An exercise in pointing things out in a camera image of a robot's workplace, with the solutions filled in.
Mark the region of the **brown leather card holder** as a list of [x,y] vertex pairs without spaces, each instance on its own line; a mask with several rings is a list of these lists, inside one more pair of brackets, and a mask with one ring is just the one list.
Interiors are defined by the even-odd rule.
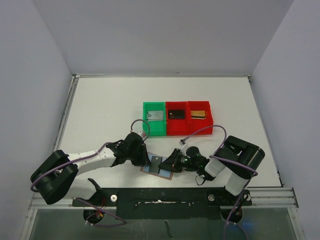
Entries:
[[[152,159],[152,156],[162,157],[162,162],[167,159],[167,157],[165,157],[165,156],[161,156],[161,155],[157,155],[157,154],[148,152],[148,157],[149,157],[150,161],[151,161],[151,159]],[[152,176],[155,176],[155,177],[159,177],[159,178],[162,178],[162,179],[165,179],[165,180],[169,180],[169,181],[172,180],[173,174],[174,174],[173,172],[159,169],[159,173],[158,173],[158,174],[150,173],[150,172],[149,172],[150,166],[151,166],[151,165],[142,166],[142,167],[140,168],[140,171],[141,171],[142,173],[149,174],[149,175],[152,175]]]

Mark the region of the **green plastic bin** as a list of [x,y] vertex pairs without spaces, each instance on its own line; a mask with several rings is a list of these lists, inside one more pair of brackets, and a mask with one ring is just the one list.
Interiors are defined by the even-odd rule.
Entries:
[[[147,121],[146,114],[148,111],[163,111],[163,121]],[[146,123],[142,124],[145,132],[150,132],[151,137],[163,137],[167,135],[167,121],[166,121],[166,105],[165,102],[144,102],[142,119],[147,121],[150,127]]]

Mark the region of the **gold VIP card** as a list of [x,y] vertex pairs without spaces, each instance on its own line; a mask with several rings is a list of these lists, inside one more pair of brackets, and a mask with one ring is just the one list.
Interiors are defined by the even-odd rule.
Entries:
[[207,117],[205,110],[191,110],[190,116],[192,119],[200,119],[200,120],[204,120]]

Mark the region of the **dark grey card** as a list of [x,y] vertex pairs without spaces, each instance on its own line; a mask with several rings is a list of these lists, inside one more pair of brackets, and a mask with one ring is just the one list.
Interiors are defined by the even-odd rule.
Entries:
[[168,111],[168,119],[173,119],[173,120],[185,119],[185,111],[183,109],[170,109]]

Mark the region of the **black VIP card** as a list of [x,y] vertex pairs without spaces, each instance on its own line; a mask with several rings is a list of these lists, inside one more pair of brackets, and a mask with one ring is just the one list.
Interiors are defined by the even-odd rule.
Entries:
[[162,162],[161,156],[153,155],[151,157],[151,166],[149,167],[149,172],[153,174],[158,174],[160,172],[159,164]]

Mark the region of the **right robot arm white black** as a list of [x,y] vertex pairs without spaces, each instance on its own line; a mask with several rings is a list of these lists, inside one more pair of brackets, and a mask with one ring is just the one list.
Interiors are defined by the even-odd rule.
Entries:
[[257,168],[265,156],[259,146],[230,135],[209,157],[202,155],[196,146],[176,148],[158,167],[172,173],[196,172],[204,183],[213,181],[224,169],[229,169],[231,175],[224,188],[231,195],[238,196],[258,175]]

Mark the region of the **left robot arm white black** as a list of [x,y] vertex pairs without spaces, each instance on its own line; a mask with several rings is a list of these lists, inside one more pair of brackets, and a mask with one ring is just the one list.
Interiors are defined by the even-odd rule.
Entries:
[[131,161],[131,164],[149,166],[145,131],[130,132],[125,139],[106,142],[99,149],[67,154],[54,151],[31,175],[31,191],[39,193],[48,205],[65,197],[89,200],[100,190],[93,179],[78,176],[100,168],[112,168]]

